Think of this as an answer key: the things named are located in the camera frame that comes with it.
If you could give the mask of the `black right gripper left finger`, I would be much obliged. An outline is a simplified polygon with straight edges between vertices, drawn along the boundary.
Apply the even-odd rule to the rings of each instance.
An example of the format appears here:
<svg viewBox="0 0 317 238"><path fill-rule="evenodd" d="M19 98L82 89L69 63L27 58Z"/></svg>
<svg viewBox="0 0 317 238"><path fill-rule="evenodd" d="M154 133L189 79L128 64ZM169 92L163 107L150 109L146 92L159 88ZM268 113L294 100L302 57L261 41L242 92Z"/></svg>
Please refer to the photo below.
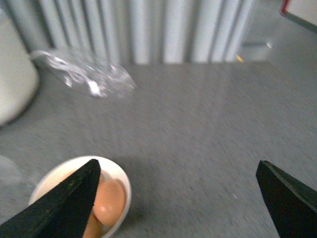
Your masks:
<svg viewBox="0 0 317 238"><path fill-rule="evenodd" d="M0 226L2 238L81 238L92 211L101 168L96 159Z"/></svg>

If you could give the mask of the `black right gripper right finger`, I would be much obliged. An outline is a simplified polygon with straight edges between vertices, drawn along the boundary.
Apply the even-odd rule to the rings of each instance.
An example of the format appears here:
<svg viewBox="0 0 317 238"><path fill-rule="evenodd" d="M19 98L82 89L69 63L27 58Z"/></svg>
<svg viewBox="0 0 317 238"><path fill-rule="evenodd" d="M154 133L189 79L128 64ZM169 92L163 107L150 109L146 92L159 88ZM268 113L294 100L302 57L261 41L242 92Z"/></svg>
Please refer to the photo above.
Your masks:
<svg viewBox="0 0 317 238"><path fill-rule="evenodd" d="M317 236L317 192L269 161L260 161L256 178L281 238Z"/></svg>

